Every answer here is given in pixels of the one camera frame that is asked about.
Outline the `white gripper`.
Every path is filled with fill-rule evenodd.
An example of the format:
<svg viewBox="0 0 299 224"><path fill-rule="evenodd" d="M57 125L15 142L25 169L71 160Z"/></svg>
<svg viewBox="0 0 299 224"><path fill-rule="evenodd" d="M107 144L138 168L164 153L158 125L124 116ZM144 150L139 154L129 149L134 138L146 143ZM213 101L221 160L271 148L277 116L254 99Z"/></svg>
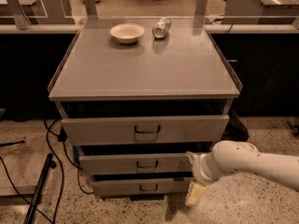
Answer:
<svg viewBox="0 0 299 224"><path fill-rule="evenodd" d="M192 164L193 177L198 182L192 181L188 187L185 204L192 206L205 193L206 186L204 185L210 185L218 181L222 177L222 172L216 162L214 162L211 153L198 155L197 153L187 151L186 155L190 164Z"/></svg>

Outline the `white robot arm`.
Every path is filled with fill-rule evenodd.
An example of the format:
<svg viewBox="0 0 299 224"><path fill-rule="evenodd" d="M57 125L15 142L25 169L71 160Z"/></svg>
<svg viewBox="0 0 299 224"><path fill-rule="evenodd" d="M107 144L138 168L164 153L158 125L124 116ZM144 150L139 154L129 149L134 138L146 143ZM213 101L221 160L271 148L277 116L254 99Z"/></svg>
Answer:
<svg viewBox="0 0 299 224"><path fill-rule="evenodd" d="M198 202L207 185L236 173L258 175L286 188L299 190L298 156L264 153L249 142L230 140L216 143L208 153L188 151L187 156L194 177L186 196L187 206Z"/></svg>

